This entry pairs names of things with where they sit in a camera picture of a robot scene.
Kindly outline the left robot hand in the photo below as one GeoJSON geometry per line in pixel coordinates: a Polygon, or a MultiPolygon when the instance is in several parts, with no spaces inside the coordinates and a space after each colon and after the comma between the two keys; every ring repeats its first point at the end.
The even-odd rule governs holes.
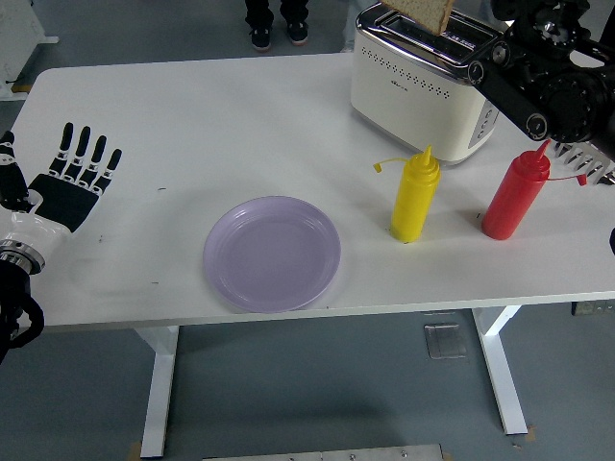
{"type": "Polygon", "coordinates": [[[68,122],[47,170],[26,182],[17,162],[14,134],[1,135],[1,207],[12,213],[8,240],[50,255],[85,222],[111,184],[122,151],[106,154],[107,138],[90,142],[91,128],[81,129],[72,147],[74,125],[68,122]]]}

